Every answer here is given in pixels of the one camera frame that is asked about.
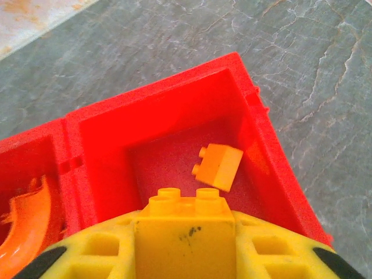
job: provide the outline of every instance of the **yellow plastic toy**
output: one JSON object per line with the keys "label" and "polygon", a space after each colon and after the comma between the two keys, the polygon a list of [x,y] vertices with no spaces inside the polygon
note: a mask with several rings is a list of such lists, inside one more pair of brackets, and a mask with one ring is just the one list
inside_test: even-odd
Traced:
{"label": "yellow plastic toy", "polygon": [[49,247],[15,279],[361,279],[330,247],[230,211],[217,189],[160,189],[143,211]]}
{"label": "yellow plastic toy", "polygon": [[229,192],[237,173],[243,151],[222,144],[209,144],[202,147],[199,157],[202,163],[196,164],[192,169],[195,179]]}

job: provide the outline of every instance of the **gray stone floor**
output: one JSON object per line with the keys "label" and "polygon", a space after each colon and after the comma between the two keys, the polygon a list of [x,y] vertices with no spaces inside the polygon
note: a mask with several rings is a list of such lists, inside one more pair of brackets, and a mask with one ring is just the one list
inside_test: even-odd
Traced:
{"label": "gray stone floor", "polygon": [[238,51],[334,247],[372,278],[372,7],[100,0],[0,62],[0,138]]}

